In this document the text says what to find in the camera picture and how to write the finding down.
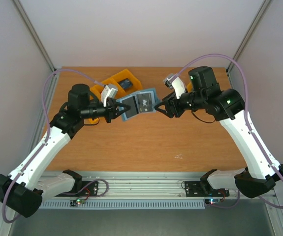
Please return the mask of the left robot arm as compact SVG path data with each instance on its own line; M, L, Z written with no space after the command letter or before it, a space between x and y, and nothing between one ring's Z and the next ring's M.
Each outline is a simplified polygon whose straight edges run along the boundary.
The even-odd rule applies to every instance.
M75 84L59 112L47 126L45 136L27 158L7 176L0 174L0 202L6 223L6 208L19 215L32 216L47 199L60 194L77 196L85 188L82 176L65 170L62 174L40 182L39 178L57 153L85 126L86 119L105 118L107 123L130 109L114 98L118 89L113 84L104 86L98 99L86 84Z

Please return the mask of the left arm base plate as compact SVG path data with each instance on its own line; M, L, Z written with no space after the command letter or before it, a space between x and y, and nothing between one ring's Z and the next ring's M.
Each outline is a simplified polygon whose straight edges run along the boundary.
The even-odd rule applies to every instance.
M93 183L89 184L90 181L81 181L69 191L61 193L62 196L96 196L98 191L98 181L94 181Z

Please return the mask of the black VIP card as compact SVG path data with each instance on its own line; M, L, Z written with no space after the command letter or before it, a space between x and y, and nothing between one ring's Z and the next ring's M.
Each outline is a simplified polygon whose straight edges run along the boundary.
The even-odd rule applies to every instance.
M137 104L137 110L139 113L153 113L155 112L155 96L154 92L151 90L148 91L139 91L135 95L135 100Z

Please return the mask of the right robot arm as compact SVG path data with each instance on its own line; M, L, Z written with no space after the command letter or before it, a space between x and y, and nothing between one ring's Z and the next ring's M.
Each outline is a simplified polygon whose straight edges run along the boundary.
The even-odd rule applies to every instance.
M245 102L239 92L232 88L221 90L211 67L197 67L188 75L191 91L179 77L174 79L170 74L164 79L165 85L173 91L155 105L155 110L169 118L179 118L185 111L204 110L228 132L247 165L233 171L210 170L200 179L202 192L212 195L218 189L237 189L248 198L269 192L283 177L283 164L270 156L245 111Z

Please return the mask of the teal leather card holder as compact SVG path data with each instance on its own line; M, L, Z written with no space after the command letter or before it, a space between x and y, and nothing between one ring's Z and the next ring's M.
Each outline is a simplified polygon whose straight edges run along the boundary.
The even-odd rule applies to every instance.
M160 99L155 88L148 88L119 98L117 102L130 106L130 109L121 115L122 121L127 121L140 114L155 113L155 105Z

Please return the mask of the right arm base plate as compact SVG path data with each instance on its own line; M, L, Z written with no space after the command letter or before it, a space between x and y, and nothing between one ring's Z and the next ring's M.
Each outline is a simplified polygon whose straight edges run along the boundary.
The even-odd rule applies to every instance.
M183 181L181 187L184 189L187 197L229 197L230 193L225 189L205 190L200 181Z

